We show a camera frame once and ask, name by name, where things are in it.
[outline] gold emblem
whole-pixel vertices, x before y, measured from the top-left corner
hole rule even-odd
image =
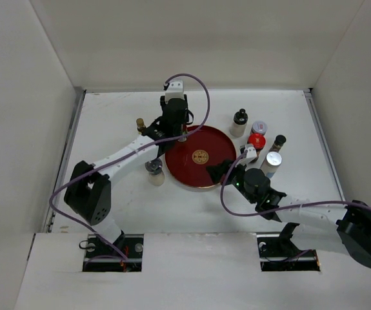
[[[192,153],[192,160],[198,165],[204,165],[208,159],[208,153],[204,150],[196,150],[194,153]]]

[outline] red lid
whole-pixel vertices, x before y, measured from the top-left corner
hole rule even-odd
[[[252,144],[256,150],[262,150],[265,146],[265,138],[261,134],[251,134],[248,143]]]
[[[236,148],[230,138],[218,129],[203,126],[185,142],[176,142],[165,154],[165,162],[172,176],[191,187],[211,187],[207,166],[218,165],[224,160],[236,159]]]

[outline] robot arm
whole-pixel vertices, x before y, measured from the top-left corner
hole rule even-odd
[[[229,162],[208,167],[213,180],[218,180],[230,167]],[[278,211],[279,205],[302,205],[309,201],[295,200],[271,188],[270,179],[259,169],[245,170],[237,165],[226,185],[232,184],[256,211],[268,211],[262,217],[287,223],[279,238],[297,249],[321,249],[350,255],[355,261],[371,268],[371,212],[356,207],[322,205],[297,207]]]
[[[145,164],[163,155],[171,149],[175,141],[163,141],[183,134],[189,124],[186,95],[183,93],[183,82],[173,81],[166,86],[165,96],[161,96],[162,116],[158,117],[141,136],[122,150],[94,163],[80,161],[72,172],[71,180],[94,169],[121,158],[144,145],[156,142],[133,156],[120,161],[117,165],[95,172],[87,178],[69,186],[65,192],[65,203],[92,226],[103,238],[118,246],[123,240],[123,231],[116,225],[110,215],[111,190],[117,182],[135,167]]]

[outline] white lid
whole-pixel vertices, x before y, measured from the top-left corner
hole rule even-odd
[[[267,163],[271,166],[280,166],[282,162],[282,157],[277,152],[269,152],[267,154]]]

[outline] black cap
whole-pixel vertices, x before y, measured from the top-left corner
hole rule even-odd
[[[282,134],[279,134],[276,136],[276,140],[274,140],[274,143],[279,146],[283,146],[284,143],[286,143],[287,139]]]
[[[244,125],[248,121],[248,115],[244,108],[239,109],[237,113],[234,114],[234,123],[238,125]]]

